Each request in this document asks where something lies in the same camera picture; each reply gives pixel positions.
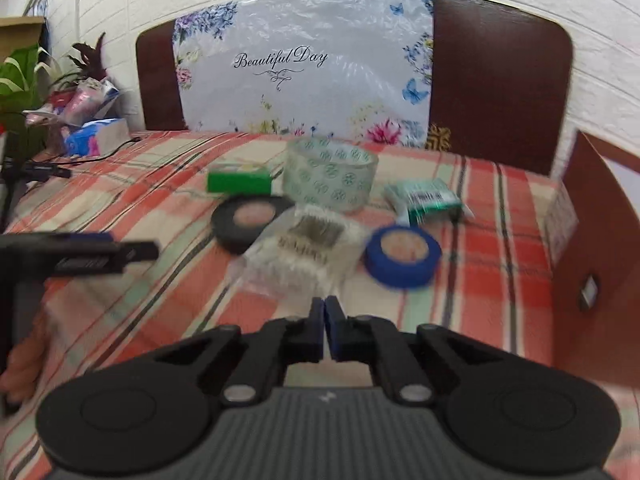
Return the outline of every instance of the silver screw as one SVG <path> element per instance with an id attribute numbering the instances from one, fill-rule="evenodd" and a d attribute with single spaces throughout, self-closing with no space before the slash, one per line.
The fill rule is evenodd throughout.
<path id="1" fill-rule="evenodd" d="M 229 402 L 249 402 L 255 397 L 255 390 L 248 384 L 234 384 L 225 390 L 224 396 Z"/>
<path id="2" fill-rule="evenodd" d="M 426 402 L 431 394 L 431 389 L 422 384 L 408 384 L 400 390 L 400 397 L 407 402 Z"/>

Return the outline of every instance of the floral plastic sheet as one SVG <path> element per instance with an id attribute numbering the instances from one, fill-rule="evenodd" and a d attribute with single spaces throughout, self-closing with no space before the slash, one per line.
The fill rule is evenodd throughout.
<path id="1" fill-rule="evenodd" d="M 191 130 L 424 147 L 433 0 L 244 0 L 178 18 Z"/>

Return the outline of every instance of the gray ridged panel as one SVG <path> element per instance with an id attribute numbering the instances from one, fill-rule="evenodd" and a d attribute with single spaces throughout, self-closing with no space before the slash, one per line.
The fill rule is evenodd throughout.
<path id="1" fill-rule="evenodd" d="M 50 480 L 90 477 L 57 470 Z M 188 456 L 145 480 L 610 480 L 600 470 L 531 477 L 459 450 L 429 410 L 390 402 L 379 388 L 277 388 L 228 410 Z"/>

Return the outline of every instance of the blue and pink tissue pack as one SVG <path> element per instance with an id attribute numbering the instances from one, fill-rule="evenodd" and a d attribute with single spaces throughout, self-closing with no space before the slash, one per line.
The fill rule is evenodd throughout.
<path id="1" fill-rule="evenodd" d="M 66 154 L 108 155 L 129 139 L 129 127 L 124 119 L 91 121 L 65 139 Z"/>

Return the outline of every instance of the headboard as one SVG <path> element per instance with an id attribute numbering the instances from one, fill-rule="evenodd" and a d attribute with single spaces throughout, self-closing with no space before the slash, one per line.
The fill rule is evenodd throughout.
<path id="1" fill-rule="evenodd" d="M 146 30 L 136 44 L 150 130 L 186 128 L 174 26 Z M 571 65 L 571 39 L 555 22 L 487 0 L 433 0 L 427 148 L 549 174 Z"/>

